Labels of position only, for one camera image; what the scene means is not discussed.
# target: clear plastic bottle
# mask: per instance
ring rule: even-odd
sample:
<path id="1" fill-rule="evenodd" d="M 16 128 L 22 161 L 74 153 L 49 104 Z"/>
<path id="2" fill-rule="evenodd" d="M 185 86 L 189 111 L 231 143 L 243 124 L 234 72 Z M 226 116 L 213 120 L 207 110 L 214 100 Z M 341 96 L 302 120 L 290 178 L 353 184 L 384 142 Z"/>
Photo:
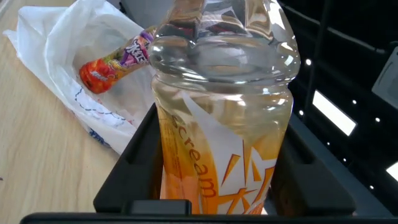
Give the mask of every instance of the clear plastic bottle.
<path id="1" fill-rule="evenodd" d="M 261 213 L 299 71 L 274 0 L 175 0 L 149 47 L 164 198 L 193 213 Z"/>

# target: orange graphic design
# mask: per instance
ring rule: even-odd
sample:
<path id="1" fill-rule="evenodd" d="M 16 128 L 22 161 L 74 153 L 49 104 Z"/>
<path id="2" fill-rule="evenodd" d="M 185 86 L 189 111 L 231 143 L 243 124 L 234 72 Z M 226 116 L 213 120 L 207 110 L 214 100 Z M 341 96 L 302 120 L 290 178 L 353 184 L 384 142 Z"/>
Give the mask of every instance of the orange graphic design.
<path id="1" fill-rule="evenodd" d="M 275 167 L 271 167 L 266 169 L 266 176 L 264 177 L 264 181 L 262 183 L 261 189 L 259 193 L 257 194 L 256 198 L 254 199 L 253 203 L 256 203 L 258 200 L 260 200 L 262 193 L 264 193 L 264 190 L 266 189 L 266 185 L 268 183 L 268 180 L 271 178 L 272 174 L 274 173 Z"/>
<path id="2" fill-rule="evenodd" d="M 218 204 L 226 203 L 232 201 L 231 206 L 229 206 L 227 214 L 232 214 L 233 210 L 235 209 L 236 205 L 240 200 L 242 200 L 244 212 L 246 213 L 250 207 L 249 202 L 244 198 L 245 195 L 253 192 L 255 190 L 246 191 L 246 188 L 239 189 L 236 194 L 231 195 L 223 195 L 218 197 Z"/>
<path id="3" fill-rule="evenodd" d="M 241 156 L 232 154 L 231 159 L 229 160 L 228 166 L 226 167 L 223 182 L 221 183 L 221 185 L 224 184 L 224 181 L 227 179 L 227 177 L 231 173 L 232 169 L 234 169 L 236 163 L 238 162 L 238 160 L 240 158 L 241 158 Z"/>
<path id="4" fill-rule="evenodd" d="M 243 164 L 244 164 L 244 184 L 246 185 L 246 181 L 248 180 L 248 171 L 249 171 L 252 147 L 248 146 L 248 148 L 245 149 L 244 141 L 242 141 L 242 149 L 243 149 Z"/>
<path id="5" fill-rule="evenodd" d="M 261 176 L 259 173 L 259 170 L 256 167 L 256 164 L 254 163 L 254 161 L 251 161 L 251 168 L 253 170 L 253 179 L 254 181 L 261 181 Z"/>

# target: black plastic surface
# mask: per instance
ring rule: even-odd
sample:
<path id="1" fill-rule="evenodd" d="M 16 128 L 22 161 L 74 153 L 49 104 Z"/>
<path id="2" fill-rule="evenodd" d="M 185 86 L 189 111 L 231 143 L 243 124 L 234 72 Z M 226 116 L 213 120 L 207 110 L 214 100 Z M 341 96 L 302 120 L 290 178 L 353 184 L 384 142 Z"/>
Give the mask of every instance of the black plastic surface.
<path id="1" fill-rule="evenodd" d="M 159 121 L 152 105 L 95 197 L 95 210 L 120 213 L 133 200 L 158 199 L 162 169 Z"/>
<path id="2" fill-rule="evenodd" d="M 26 216 L 22 224 L 39 223 L 397 223 L 395 218 L 285 218 L 264 215 L 121 215 L 97 213 L 35 213 Z"/>
<path id="3" fill-rule="evenodd" d="M 351 215 L 355 204 L 325 165 L 288 127 L 271 182 L 279 215 Z"/>

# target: liquid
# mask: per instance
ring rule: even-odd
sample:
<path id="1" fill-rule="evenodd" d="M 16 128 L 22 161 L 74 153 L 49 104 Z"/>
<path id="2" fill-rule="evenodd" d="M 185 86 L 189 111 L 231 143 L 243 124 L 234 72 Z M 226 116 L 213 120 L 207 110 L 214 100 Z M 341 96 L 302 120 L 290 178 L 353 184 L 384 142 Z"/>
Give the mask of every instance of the liquid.
<path id="1" fill-rule="evenodd" d="M 193 213 L 260 213 L 292 109 L 285 88 L 214 94 L 152 82 L 159 112 L 165 198 Z"/>
<path id="2" fill-rule="evenodd" d="M 193 213 L 260 214 L 300 57 L 275 0 L 175 0 L 149 47 L 165 198 Z"/>

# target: orange label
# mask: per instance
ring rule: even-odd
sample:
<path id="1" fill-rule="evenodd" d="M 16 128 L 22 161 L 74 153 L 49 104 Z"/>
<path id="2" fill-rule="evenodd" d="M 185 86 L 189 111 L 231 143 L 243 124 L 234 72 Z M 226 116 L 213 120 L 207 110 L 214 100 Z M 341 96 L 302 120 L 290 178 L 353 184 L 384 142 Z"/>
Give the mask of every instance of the orange label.
<path id="1" fill-rule="evenodd" d="M 264 136 L 250 144 L 184 101 L 190 123 L 158 107 L 165 198 L 190 200 L 192 213 L 261 214 L 281 139 Z"/>

